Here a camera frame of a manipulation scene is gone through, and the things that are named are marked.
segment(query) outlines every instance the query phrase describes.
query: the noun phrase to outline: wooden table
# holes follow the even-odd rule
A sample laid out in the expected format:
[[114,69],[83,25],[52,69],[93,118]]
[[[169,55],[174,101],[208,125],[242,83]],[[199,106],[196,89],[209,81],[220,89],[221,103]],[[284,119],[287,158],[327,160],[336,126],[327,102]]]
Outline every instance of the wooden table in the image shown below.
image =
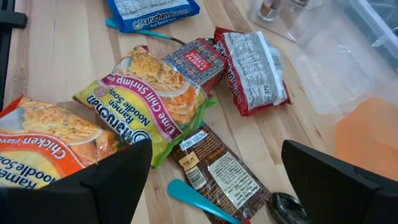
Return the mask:
[[[284,55],[284,80],[293,105],[268,108],[243,118],[223,80],[212,91],[219,104],[207,110],[204,120],[269,190],[294,194],[280,158],[283,140],[293,139],[333,155],[333,125],[340,117],[316,114],[285,54],[296,46],[247,21],[248,0],[198,3],[199,15],[154,31],[188,42],[212,37],[215,26],[261,30]],[[179,47],[168,40],[107,28],[104,19],[111,14],[105,1],[17,0],[16,11],[26,13],[29,21],[25,30],[13,31],[5,105],[20,93],[51,103],[70,101],[74,93],[107,75],[136,45],[148,45],[159,58]],[[71,103],[63,105],[74,107]],[[208,223],[201,210],[167,195],[166,186],[174,178],[182,178],[182,173],[171,160],[150,171],[133,223]],[[273,223],[266,207],[252,218],[252,223]]]

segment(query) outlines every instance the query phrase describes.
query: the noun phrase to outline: food package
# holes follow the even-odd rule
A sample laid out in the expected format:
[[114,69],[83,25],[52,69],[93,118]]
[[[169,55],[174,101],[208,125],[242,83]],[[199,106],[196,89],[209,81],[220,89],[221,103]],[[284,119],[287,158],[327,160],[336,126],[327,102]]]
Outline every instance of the food package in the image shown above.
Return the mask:
[[226,79],[242,116],[291,103],[282,80],[279,52],[260,31],[239,33],[217,27],[215,43],[220,54],[228,59]]
[[227,61],[213,46],[198,38],[163,61],[209,92],[223,77]]
[[107,0],[121,32],[164,26],[194,16],[200,7],[195,0]]
[[0,186],[41,188],[123,146],[112,131],[21,96],[0,113]]
[[[171,157],[188,185],[241,222],[267,202],[269,191],[205,123],[176,146]],[[206,214],[214,224],[227,223]]]
[[153,166],[199,127],[204,109],[215,104],[200,86],[141,46],[73,99],[95,110],[127,143],[152,139]]

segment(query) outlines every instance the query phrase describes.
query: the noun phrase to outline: lime chili shrimp ramen package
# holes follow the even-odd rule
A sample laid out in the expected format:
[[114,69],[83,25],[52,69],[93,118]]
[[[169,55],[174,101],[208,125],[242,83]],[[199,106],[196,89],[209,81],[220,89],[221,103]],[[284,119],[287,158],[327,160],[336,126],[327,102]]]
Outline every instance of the lime chili shrimp ramen package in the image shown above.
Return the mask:
[[127,143],[152,139],[153,166],[199,127],[203,110],[215,103],[200,86],[142,46],[73,99],[95,110]]
[[24,96],[0,117],[0,186],[37,189],[123,147],[114,132]]

